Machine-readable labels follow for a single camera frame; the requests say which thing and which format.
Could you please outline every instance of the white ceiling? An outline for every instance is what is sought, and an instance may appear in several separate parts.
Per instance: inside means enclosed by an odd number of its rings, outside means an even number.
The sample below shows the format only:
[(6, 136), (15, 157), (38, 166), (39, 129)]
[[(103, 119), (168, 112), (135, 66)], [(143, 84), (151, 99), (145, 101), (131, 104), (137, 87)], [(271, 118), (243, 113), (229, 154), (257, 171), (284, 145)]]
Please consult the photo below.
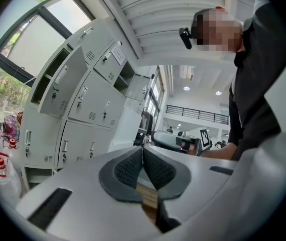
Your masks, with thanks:
[[(217, 51), (187, 50), (179, 28), (190, 27), (195, 12), (225, 7), (240, 21), (252, 16), (254, 0), (103, 0), (127, 36), (138, 65), (192, 65), (196, 90), (222, 91), (220, 103), (228, 103), (228, 89), (235, 75), (234, 56)], [(174, 66), (176, 75), (183, 66)], [(182, 92), (184, 79), (174, 78), (174, 92)]]
[[(181, 126), (179, 127), (179, 131), (191, 131), (197, 128), (207, 128), (208, 129), (208, 135), (210, 137), (215, 137), (218, 135), (218, 129), (216, 128), (211, 128), (211, 127), (206, 127), (206, 126), (202, 126), (202, 125), (197, 125), (197, 124), (191, 124), (191, 123), (186, 123), (186, 122), (181, 122), (179, 120), (173, 120), (173, 119), (169, 119), (169, 118), (164, 118), (164, 124), (167, 127), (172, 127), (173, 129), (176, 129), (179, 124), (181, 124)], [(222, 136), (226, 136), (228, 134), (228, 131), (222, 130)]]

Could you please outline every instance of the locker door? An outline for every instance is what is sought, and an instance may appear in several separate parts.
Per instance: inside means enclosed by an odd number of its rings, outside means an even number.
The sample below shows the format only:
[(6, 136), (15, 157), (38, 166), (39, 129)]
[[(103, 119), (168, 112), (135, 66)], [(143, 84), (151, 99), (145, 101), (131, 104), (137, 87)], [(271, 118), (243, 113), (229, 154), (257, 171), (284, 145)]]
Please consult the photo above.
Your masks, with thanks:
[(104, 127), (114, 129), (117, 126), (118, 120), (121, 116), (125, 97), (116, 92), (114, 88), (110, 88), (106, 93), (106, 104), (104, 107), (104, 113), (98, 118), (96, 124)]
[(94, 139), (88, 147), (89, 154), (94, 157), (108, 152), (110, 142), (113, 138), (112, 130), (104, 130), (95, 128), (94, 129)]
[(20, 134), (20, 154), (24, 164), (53, 168), (57, 136), (62, 120), (25, 107)]
[(126, 97), (143, 102), (149, 92), (148, 84), (150, 78), (135, 74), (126, 92)]
[(103, 116), (105, 93), (110, 86), (95, 71), (91, 71), (73, 102), (68, 117), (81, 122), (96, 124)]
[(87, 147), (94, 138), (94, 128), (66, 122), (60, 141), (58, 167), (88, 159)]
[(94, 69), (99, 72), (109, 83), (114, 85), (116, 79), (121, 72), (126, 60), (123, 61), (122, 65), (119, 65), (115, 57), (111, 53), (111, 49), (114, 45), (108, 49), (104, 55), (95, 64)]
[(87, 65), (82, 47), (79, 46), (67, 56), (52, 77), (42, 97), (38, 112), (64, 115), (67, 104), (86, 71)]

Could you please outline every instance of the locker vent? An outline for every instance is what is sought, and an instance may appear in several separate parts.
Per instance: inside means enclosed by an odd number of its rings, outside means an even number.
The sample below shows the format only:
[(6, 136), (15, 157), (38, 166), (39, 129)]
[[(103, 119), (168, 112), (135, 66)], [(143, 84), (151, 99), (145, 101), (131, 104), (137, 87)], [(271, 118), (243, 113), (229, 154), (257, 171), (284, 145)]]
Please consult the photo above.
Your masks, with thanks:
[(59, 107), (60, 110), (66, 110), (67, 107), (67, 102), (66, 101), (62, 101), (61, 106)]
[(110, 73), (108, 77), (109, 77), (110, 80), (113, 80), (114, 74), (113, 74), (113, 73)]
[(93, 112), (91, 111), (91, 113), (89, 114), (88, 118), (94, 120), (95, 117), (96, 117), (96, 113), (93, 113)]
[(95, 55), (93, 54), (92, 51), (89, 51), (87, 54), (86, 54), (87, 58), (90, 59), (91, 61), (95, 58)]
[(53, 162), (53, 156), (45, 155), (44, 162), (45, 163), (52, 163)]

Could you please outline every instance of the white machine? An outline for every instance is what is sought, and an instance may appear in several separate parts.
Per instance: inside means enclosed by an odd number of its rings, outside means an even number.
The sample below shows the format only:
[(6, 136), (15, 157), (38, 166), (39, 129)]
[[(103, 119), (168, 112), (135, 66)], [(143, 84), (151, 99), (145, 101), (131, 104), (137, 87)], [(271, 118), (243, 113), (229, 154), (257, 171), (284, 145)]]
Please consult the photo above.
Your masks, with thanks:
[[(158, 191), (156, 225), (135, 190), (142, 168)], [(239, 162), (144, 146), (73, 163), (24, 196), (17, 206), (23, 217), (11, 215), (34, 239), (241, 240), (285, 193), (281, 133)]]
[(69, 163), (106, 153), (125, 100), (136, 101), (142, 112), (149, 81), (135, 73), (104, 20), (68, 38), (44, 65), (27, 100), (20, 137), (26, 187)]

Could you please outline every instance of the gray panel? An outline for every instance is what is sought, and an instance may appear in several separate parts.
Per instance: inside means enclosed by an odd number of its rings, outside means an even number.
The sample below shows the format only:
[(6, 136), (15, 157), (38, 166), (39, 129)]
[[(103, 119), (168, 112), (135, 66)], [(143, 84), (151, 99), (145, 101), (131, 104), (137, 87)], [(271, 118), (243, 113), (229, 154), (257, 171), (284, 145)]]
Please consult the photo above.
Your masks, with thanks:
[(118, 120), (123, 111), (125, 97), (118, 93), (113, 87), (107, 89), (106, 93), (106, 115), (101, 115), (96, 124), (111, 129), (116, 128)]
[(119, 65), (117, 60), (114, 58), (114, 56), (111, 53), (111, 49), (114, 47), (111, 46), (104, 54), (103, 56), (98, 60), (98, 62), (95, 64), (94, 69), (99, 72), (109, 83), (114, 85), (116, 82), (117, 77), (119, 76), (119, 73), (121, 72), (123, 66), (126, 63), (126, 60), (122, 63), (122, 65)]
[(20, 154), (25, 165), (53, 167), (55, 144), (62, 120), (48, 114), (40, 114), (35, 109), (25, 107), (22, 131), (20, 135)]
[(125, 96), (141, 102), (144, 101), (146, 93), (149, 92), (149, 81), (150, 78), (135, 74)]
[(67, 56), (52, 77), (42, 97), (38, 112), (64, 115), (67, 104), (86, 71), (87, 65), (82, 48), (79, 46)]
[(112, 36), (102, 21), (95, 19), (74, 33), (68, 41), (72, 47), (82, 45), (86, 62), (94, 67), (99, 59), (99, 54), (107, 49), (112, 41)]
[(73, 162), (89, 158), (88, 146), (94, 138), (94, 130), (93, 127), (66, 122), (60, 142), (59, 167), (66, 167)]
[(68, 117), (92, 124), (101, 121), (106, 105), (106, 91), (109, 89), (106, 80), (92, 70), (78, 92)]
[(93, 157), (107, 153), (109, 144), (112, 138), (113, 138), (112, 130), (104, 130), (104, 129), (95, 128), (94, 138), (89, 144), (89, 146), (87, 147), (87, 149), (90, 151), (90, 153), (92, 153), (91, 155)]

